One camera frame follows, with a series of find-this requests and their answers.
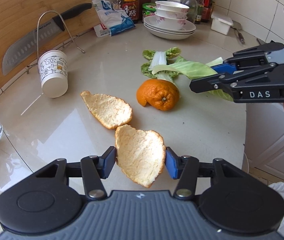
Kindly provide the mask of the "orange peel piece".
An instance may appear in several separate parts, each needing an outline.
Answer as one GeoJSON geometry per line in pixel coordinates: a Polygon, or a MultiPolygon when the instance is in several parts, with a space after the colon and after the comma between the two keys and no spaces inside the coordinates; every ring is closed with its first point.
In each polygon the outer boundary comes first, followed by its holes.
{"type": "Polygon", "coordinates": [[[166,147],[163,137],[153,131],[119,126],[115,131],[116,161],[133,182],[149,188],[165,166],[166,147]]]}
{"type": "Polygon", "coordinates": [[[90,113],[107,129],[126,125],[133,118],[132,107],[121,98],[108,94],[92,94],[87,90],[80,95],[90,113]]]}

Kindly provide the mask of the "long pale cabbage leaf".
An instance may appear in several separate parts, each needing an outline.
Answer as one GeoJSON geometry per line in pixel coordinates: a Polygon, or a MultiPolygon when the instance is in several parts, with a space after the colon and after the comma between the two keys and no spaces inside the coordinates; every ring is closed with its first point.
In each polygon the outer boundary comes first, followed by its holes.
{"type": "Polygon", "coordinates": [[[166,80],[175,85],[173,78],[179,74],[186,76],[190,80],[197,80],[217,74],[217,71],[213,70],[212,67],[222,62],[222,57],[203,64],[200,62],[187,61],[183,57],[178,56],[171,64],[151,64],[149,70],[157,79],[166,80]]]}

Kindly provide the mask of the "crinkled napa cabbage leaf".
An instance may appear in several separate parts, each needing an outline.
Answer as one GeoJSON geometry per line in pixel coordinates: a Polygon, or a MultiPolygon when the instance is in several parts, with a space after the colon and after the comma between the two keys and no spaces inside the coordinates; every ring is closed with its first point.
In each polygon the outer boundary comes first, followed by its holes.
{"type": "Polygon", "coordinates": [[[173,82],[173,78],[179,75],[178,72],[165,70],[153,74],[152,71],[157,65],[168,65],[175,63],[180,54],[181,50],[177,47],[170,48],[166,51],[144,50],[142,55],[148,60],[148,62],[141,66],[141,72],[143,75],[151,79],[163,79],[173,82]]]}

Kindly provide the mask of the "metal spatula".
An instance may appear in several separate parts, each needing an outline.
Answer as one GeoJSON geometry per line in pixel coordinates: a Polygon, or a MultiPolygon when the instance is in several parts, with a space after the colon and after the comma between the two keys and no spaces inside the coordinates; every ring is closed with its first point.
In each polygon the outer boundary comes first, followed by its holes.
{"type": "Polygon", "coordinates": [[[241,33],[242,25],[239,22],[233,21],[233,25],[231,27],[233,28],[235,35],[239,39],[239,42],[242,45],[245,45],[246,44],[245,38],[244,38],[244,36],[241,33]]]}

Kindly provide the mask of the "white lidded plastic box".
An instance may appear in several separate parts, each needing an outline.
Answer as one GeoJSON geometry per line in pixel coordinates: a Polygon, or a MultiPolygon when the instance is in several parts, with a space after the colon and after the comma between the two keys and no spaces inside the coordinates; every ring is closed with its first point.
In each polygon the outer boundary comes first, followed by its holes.
{"type": "Polygon", "coordinates": [[[211,19],[211,30],[226,36],[229,33],[229,29],[234,25],[233,20],[230,17],[219,12],[213,11],[211,19]]]}

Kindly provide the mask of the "middle white plate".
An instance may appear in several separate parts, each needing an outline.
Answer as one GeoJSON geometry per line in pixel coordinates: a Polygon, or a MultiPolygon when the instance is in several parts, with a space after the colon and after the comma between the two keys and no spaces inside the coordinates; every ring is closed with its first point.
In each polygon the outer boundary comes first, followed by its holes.
{"type": "Polygon", "coordinates": [[[158,29],[158,28],[152,27],[152,26],[147,25],[147,24],[144,24],[144,26],[147,29],[150,29],[150,30],[158,32],[158,33],[167,34],[167,35],[178,35],[178,36],[182,36],[182,35],[188,36],[188,35],[193,34],[196,30],[195,29],[195,30],[191,30],[191,31],[187,31],[187,32],[178,32],[178,31],[168,31],[168,30],[158,29]]]}

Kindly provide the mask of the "orange peel with stem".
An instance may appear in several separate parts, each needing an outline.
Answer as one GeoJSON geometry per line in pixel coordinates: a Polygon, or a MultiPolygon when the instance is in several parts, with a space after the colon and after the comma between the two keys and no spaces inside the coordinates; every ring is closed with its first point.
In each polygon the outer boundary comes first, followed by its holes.
{"type": "Polygon", "coordinates": [[[169,111],[179,101],[179,90],[166,80],[146,80],[137,90],[136,98],[140,105],[151,105],[157,110],[169,111]]]}

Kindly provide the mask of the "middle white floral bowl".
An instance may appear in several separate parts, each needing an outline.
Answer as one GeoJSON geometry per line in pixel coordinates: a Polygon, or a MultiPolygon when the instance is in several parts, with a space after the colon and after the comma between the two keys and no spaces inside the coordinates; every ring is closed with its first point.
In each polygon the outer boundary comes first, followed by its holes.
{"type": "Polygon", "coordinates": [[[160,17],[166,17],[166,18],[174,18],[174,19],[179,19],[179,20],[187,19],[186,12],[176,12],[176,11],[157,9],[155,14],[160,17]]]}

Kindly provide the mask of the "bottom white plate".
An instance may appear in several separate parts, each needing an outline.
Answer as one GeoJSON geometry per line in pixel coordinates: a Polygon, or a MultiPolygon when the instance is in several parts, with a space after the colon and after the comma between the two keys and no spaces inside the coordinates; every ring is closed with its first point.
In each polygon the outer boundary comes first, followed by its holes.
{"type": "Polygon", "coordinates": [[[191,35],[188,35],[188,36],[178,36],[178,35],[167,35],[167,34],[162,34],[162,33],[158,33],[158,32],[155,32],[155,31],[152,31],[150,29],[147,29],[152,35],[154,36],[157,36],[157,37],[160,37],[160,38],[164,38],[164,39],[167,39],[167,40],[184,40],[184,39],[187,39],[189,37],[191,37],[193,34],[191,35]]]}

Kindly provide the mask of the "clear bottle red cap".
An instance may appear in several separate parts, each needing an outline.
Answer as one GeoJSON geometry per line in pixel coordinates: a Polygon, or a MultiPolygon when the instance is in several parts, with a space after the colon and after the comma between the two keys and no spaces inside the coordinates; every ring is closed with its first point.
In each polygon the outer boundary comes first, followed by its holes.
{"type": "Polygon", "coordinates": [[[187,12],[187,20],[195,23],[196,16],[197,16],[197,9],[198,9],[198,3],[196,0],[183,0],[182,4],[187,5],[189,7],[187,12]]]}

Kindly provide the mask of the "red label sauce bottle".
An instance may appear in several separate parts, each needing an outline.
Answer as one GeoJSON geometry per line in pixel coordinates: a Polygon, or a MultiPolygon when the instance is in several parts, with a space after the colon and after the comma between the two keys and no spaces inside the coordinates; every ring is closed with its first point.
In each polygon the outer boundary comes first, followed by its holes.
{"type": "Polygon", "coordinates": [[[208,23],[211,19],[211,13],[214,6],[214,0],[204,0],[204,8],[202,12],[202,22],[208,23]]]}

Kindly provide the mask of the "top white plate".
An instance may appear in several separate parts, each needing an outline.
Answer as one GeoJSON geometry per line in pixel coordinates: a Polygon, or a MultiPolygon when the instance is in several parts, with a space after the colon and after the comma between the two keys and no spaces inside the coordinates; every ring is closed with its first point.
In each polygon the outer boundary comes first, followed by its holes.
{"type": "Polygon", "coordinates": [[[196,26],[187,19],[166,18],[153,15],[146,17],[144,23],[153,28],[175,31],[177,33],[194,32],[196,30],[196,26]]]}

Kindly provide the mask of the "small green lid jar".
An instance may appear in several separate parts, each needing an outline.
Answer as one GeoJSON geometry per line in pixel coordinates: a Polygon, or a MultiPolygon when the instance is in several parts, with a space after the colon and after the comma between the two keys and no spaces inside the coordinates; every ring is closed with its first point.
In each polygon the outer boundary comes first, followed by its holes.
{"type": "Polygon", "coordinates": [[[156,12],[156,4],[155,3],[144,3],[142,5],[142,13],[143,18],[154,15],[156,12]]]}

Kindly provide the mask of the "dark vinegar bottle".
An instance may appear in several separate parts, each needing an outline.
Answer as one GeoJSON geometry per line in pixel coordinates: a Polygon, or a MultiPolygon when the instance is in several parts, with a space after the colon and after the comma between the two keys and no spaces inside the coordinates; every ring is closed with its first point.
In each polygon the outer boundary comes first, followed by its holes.
{"type": "Polygon", "coordinates": [[[131,18],[133,23],[138,23],[139,21],[139,0],[122,0],[122,9],[131,18]]]}

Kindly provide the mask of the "blue white salt bag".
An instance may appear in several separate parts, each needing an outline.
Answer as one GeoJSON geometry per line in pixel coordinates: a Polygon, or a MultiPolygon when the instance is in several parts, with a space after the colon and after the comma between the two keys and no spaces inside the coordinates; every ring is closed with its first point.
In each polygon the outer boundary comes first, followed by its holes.
{"type": "Polygon", "coordinates": [[[93,0],[100,24],[94,27],[97,37],[114,36],[135,27],[131,18],[122,9],[115,10],[106,0],[93,0]]]}

